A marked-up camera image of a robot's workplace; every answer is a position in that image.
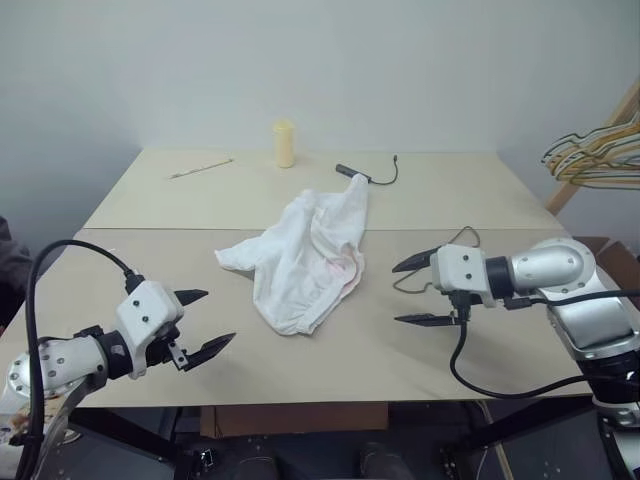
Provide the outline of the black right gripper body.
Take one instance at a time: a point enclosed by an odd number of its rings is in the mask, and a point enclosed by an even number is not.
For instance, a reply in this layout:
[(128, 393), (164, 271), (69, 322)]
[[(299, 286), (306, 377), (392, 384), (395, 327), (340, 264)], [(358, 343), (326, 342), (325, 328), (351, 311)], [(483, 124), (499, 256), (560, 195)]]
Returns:
[(447, 296), (452, 307), (450, 324), (465, 326), (470, 320), (473, 295), (468, 291), (452, 291)]

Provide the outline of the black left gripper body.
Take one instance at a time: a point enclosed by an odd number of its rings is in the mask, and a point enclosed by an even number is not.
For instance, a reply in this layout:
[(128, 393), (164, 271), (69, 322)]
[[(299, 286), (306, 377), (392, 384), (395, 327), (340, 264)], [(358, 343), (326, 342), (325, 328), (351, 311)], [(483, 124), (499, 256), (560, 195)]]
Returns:
[(146, 347), (146, 366), (150, 368), (172, 362), (179, 371), (193, 369), (195, 362), (187, 354), (187, 351), (177, 344), (179, 336), (180, 331), (175, 325), (161, 327)]

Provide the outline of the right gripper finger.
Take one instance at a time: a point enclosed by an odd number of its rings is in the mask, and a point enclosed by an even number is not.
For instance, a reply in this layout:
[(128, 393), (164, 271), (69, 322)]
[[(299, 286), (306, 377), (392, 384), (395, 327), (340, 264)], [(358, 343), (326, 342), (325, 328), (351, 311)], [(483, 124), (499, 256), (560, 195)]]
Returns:
[(423, 327), (444, 327), (455, 326), (458, 324), (458, 319), (452, 315), (434, 315), (430, 313), (424, 314), (411, 314), (396, 316), (395, 320), (398, 322), (412, 324)]
[(439, 250), (439, 247), (418, 252), (400, 261), (392, 268), (393, 273), (418, 271), (431, 266), (431, 257)]

